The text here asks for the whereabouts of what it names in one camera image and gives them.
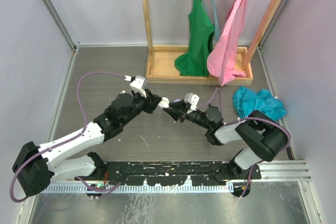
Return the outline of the white earbud case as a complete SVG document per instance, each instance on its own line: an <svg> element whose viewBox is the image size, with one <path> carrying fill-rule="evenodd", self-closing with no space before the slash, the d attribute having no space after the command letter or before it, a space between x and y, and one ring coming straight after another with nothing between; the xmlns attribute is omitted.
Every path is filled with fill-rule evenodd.
<svg viewBox="0 0 336 224"><path fill-rule="evenodd" d="M170 101L168 98L163 97L162 100L159 102L158 107L161 109L167 109L170 107Z"/></svg>

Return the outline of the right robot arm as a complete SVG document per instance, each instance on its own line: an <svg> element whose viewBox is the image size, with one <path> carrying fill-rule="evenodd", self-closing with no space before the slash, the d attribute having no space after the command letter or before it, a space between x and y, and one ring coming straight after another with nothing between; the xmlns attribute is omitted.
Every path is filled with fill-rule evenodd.
<svg viewBox="0 0 336 224"><path fill-rule="evenodd" d="M228 165L228 172L237 179L245 177L254 165L273 161L290 142L289 132L258 110L232 123L225 123L219 108L211 105L200 111L181 100L164 106L162 110L175 121L187 120L207 129L205 137L212 145L244 141L247 147L239 151Z"/></svg>

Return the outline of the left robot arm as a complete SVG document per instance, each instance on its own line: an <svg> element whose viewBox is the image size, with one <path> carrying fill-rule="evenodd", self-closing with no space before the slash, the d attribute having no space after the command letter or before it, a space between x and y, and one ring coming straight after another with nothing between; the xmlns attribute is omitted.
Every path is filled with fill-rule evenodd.
<svg viewBox="0 0 336 224"><path fill-rule="evenodd" d="M105 167L97 155L87 154L75 159L71 156L116 137L140 113L151 114L157 107L167 107L168 103L167 98L152 94L148 89L120 93L101 115L83 128L49 143L26 143L12 167L11 199L18 201L14 196L15 182L19 182L26 197L31 197L59 180L78 176L101 179Z"/></svg>

